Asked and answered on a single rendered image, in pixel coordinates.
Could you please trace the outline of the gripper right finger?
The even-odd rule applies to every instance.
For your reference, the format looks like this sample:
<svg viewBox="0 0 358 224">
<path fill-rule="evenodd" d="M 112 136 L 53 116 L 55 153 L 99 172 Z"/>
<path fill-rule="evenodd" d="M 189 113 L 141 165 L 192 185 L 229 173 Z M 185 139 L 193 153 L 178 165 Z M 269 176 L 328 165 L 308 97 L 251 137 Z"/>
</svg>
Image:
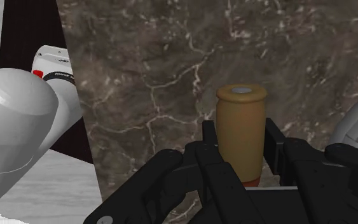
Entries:
<svg viewBox="0 0 358 224">
<path fill-rule="evenodd" d="M 297 186 L 310 224 L 358 224 L 358 149 L 344 143 L 316 150 L 265 123 L 264 158 L 280 185 Z"/>
</svg>

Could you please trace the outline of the yellow cylinder jar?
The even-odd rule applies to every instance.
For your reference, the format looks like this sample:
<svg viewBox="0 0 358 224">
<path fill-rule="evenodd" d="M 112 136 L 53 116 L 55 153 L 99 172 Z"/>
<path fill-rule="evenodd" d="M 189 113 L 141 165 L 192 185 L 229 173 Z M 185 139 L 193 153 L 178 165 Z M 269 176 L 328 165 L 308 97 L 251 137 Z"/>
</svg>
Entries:
<svg viewBox="0 0 358 224">
<path fill-rule="evenodd" d="M 232 84 L 218 88 L 216 95 L 219 152 L 245 187 L 256 187 L 263 167 L 267 92 L 257 84 Z"/>
</svg>

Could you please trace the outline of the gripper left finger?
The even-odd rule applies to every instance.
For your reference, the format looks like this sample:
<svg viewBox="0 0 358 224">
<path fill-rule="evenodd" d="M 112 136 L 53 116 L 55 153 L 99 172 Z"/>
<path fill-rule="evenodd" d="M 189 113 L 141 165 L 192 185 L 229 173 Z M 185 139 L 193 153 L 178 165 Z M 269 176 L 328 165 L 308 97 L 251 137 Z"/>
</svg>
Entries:
<svg viewBox="0 0 358 224">
<path fill-rule="evenodd" d="M 159 151 L 85 220 L 84 224 L 162 224 L 188 192 L 202 208 L 188 224 L 256 224 L 256 207 L 217 148 L 214 123 L 184 153 Z"/>
</svg>

